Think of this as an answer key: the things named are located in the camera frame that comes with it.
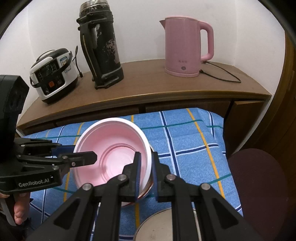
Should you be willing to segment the person's left hand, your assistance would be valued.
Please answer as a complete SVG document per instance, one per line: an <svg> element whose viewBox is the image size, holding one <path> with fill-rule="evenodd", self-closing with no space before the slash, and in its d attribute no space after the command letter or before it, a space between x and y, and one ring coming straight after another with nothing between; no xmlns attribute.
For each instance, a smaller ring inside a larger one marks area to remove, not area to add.
<svg viewBox="0 0 296 241"><path fill-rule="evenodd" d="M1 213L11 226L21 225L28 217L30 192L14 195L1 193Z"/></svg>

